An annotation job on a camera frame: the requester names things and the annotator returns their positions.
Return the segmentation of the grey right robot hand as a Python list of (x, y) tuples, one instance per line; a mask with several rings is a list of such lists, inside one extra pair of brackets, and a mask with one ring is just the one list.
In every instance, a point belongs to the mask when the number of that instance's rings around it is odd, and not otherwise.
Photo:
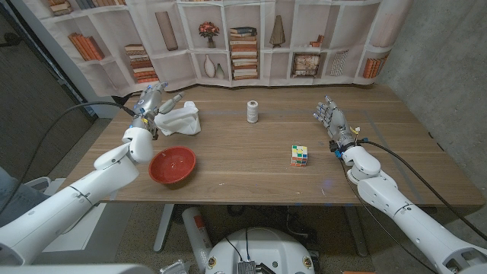
[(319, 102), (316, 109), (313, 117), (320, 121), (327, 130), (331, 138), (329, 142), (331, 152), (342, 154), (357, 145), (358, 132), (348, 124), (345, 115), (333, 100), (325, 96), (325, 102)]

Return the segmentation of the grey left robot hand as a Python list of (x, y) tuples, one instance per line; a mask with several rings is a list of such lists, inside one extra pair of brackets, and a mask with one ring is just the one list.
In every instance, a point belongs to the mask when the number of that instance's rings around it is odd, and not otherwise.
[(147, 86), (141, 93), (141, 97), (134, 105), (133, 120), (131, 127), (147, 129), (152, 135), (157, 132), (154, 118), (158, 114), (169, 113), (184, 96), (185, 92), (180, 92), (173, 98), (162, 103), (162, 94), (167, 86), (167, 82), (159, 82)]

